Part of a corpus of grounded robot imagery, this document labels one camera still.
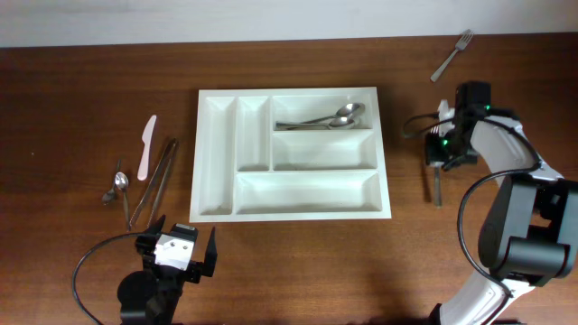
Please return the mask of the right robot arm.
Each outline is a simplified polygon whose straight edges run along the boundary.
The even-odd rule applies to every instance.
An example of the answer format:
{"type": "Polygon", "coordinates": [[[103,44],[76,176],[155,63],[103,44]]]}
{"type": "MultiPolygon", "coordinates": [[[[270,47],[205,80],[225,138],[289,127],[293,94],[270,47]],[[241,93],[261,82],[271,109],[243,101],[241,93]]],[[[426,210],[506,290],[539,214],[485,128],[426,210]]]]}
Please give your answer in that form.
{"type": "Polygon", "coordinates": [[[474,272],[448,301],[437,304],[431,324],[494,324],[520,296],[564,278],[577,260],[577,184],[551,168],[527,140],[519,117],[491,103],[483,81],[459,85],[455,106],[441,102],[428,127],[425,154],[438,172],[483,160],[487,176],[461,199],[457,235],[474,272]],[[470,197],[479,187],[499,186],[471,255],[463,233],[470,197]]]}

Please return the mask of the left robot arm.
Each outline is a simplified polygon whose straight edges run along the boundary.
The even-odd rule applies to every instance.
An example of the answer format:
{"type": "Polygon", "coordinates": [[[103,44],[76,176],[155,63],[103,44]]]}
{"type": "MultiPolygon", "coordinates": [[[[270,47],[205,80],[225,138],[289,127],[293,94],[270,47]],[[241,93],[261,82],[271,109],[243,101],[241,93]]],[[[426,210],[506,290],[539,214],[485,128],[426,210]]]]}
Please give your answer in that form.
{"type": "Polygon", "coordinates": [[[186,283],[214,275],[218,260],[216,230],[212,229],[202,261],[192,255],[199,230],[175,224],[163,232],[160,217],[136,237],[143,269],[127,275],[117,288],[123,324],[171,324],[186,283]]]}

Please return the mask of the steel fork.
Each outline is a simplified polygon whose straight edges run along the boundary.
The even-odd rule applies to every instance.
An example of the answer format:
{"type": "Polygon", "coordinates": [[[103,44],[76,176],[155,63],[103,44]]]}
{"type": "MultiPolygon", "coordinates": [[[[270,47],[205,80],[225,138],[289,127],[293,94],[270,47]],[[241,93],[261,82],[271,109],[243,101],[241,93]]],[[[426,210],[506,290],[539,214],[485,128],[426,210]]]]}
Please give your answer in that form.
{"type": "Polygon", "coordinates": [[[430,149],[428,154],[428,164],[433,167],[434,198],[436,208],[440,208],[442,203],[441,167],[443,164],[442,138],[439,135],[439,127],[435,126],[429,136],[430,149]]]}
{"type": "Polygon", "coordinates": [[[430,80],[436,82],[447,69],[447,67],[452,62],[453,58],[460,52],[464,51],[474,36],[474,32],[471,29],[464,31],[461,34],[460,39],[455,43],[454,50],[445,59],[445,61],[439,66],[439,68],[431,75],[430,80]]]}

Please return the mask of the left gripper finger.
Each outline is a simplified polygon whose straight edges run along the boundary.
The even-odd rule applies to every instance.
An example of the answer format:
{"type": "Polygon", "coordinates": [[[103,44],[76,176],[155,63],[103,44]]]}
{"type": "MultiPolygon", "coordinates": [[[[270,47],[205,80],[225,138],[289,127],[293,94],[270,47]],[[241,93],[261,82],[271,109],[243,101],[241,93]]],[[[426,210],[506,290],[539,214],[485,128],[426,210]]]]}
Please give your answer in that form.
{"type": "Polygon", "coordinates": [[[212,277],[215,272],[218,259],[218,250],[216,245],[216,228],[211,229],[210,238],[205,251],[204,262],[202,266],[202,275],[212,277]]]}
{"type": "Polygon", "coordinates": [[[162,215],[144,231],[144,234],[147,236],[160,236],[165,220],[166,216],[162,215]]]}

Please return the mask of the steel tablespoon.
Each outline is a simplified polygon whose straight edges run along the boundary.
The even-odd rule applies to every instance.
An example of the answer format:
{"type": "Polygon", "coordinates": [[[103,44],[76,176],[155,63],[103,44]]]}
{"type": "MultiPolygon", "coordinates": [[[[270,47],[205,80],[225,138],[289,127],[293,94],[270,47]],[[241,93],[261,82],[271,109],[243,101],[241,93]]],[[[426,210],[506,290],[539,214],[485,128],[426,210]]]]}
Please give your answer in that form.
{"type": "Polygon", "coordinates": [[[294,128],[313,128],[320,127],[323,129],[351,129],[356,125],[356,120],[348,117],[336,117],[328,123],[282,123],[276,122],[276,129],[294,129],[294,128]]]}
{"type": "Polygon", "coordinates": [[[332,119],[332,118],[339,118],[339,117],[351,117],[355,118],[357,116],[362,115],[365,112],[366,106],[363,103],[355,102],[355,103],[348,103],[337,110],[334,115],[325,116],[309,121],[304,121],[305,124],[311,123],[319,123],[321,121],[332,119]]]}

